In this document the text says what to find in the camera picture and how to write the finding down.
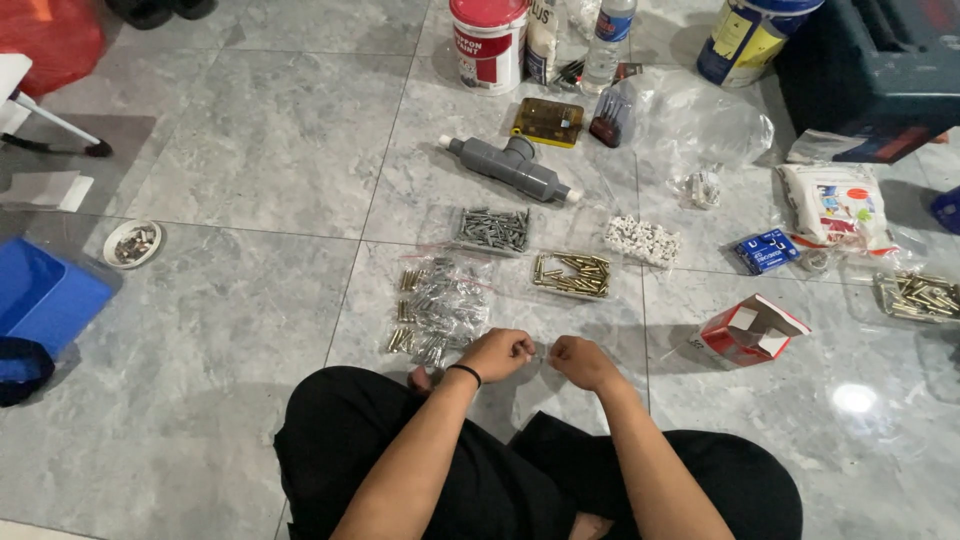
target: blue cable clip box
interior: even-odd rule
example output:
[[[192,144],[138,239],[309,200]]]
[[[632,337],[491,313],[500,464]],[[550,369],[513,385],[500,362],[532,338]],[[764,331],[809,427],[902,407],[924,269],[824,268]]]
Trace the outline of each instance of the blue cable clip box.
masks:
[[[780,229],[773,229],[769,233],[744,240],[733,250],[747,265],[750,273],[755,276],[800,256],[793,242]]]

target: red lid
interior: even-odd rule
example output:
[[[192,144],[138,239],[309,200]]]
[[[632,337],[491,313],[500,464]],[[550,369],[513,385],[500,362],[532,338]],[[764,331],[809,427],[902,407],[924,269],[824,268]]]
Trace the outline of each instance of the red lid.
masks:
[[[527,0],[450,0],[450,12],[457,20],[479,28],[514,22],[528,6]]]

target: person's arm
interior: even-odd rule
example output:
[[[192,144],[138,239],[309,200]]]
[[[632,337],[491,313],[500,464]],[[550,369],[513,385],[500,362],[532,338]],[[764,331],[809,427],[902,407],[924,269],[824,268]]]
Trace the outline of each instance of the person's arm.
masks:
[[[550,351],[550,365],[600,399],[630,507],[645,540],[733,540],[634,387],[596,343],[562,336]]]
[[[536,352],[525,331],[493,329],[458,364],[483,382],[504,380]],[[477,380],[462,369],[444,380],[367,473],[331,540],[413,540],[423,536],[450,470]]]

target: black wristband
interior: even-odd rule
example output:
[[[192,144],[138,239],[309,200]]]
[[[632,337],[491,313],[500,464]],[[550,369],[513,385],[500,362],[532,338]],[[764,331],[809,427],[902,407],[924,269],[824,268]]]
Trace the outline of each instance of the black wristband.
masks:
[[[466,371],[467,373],[473,375],[473,377],[474,377],[475,379],[477,379],[477,388],[479,388],[480,386],[483,385],[483,380],[480,379],[480,374],[477,373],[476,371],[474,371],[473,368],[467,367],[467,366],[461,365],[461,364],[453,364],[452,366],[448,366],[446,369],[451,369],[451,368],[462,369],[462,370]]]

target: person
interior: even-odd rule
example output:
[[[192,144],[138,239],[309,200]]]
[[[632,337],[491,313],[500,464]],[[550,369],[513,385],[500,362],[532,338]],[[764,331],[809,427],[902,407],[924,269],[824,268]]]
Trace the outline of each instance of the person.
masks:
[[[661,432],[592,341],[560,337],[549,364],[596,394],[609,436],[538,412],[505,445],[466,420],[481,383],[535,353],[527,332],[493,329],[436,388],[420,381],[428,396],[356,367],[304,380],[275,439],[291,538],[800,539],[800,495],[772,455],[730,434]]]

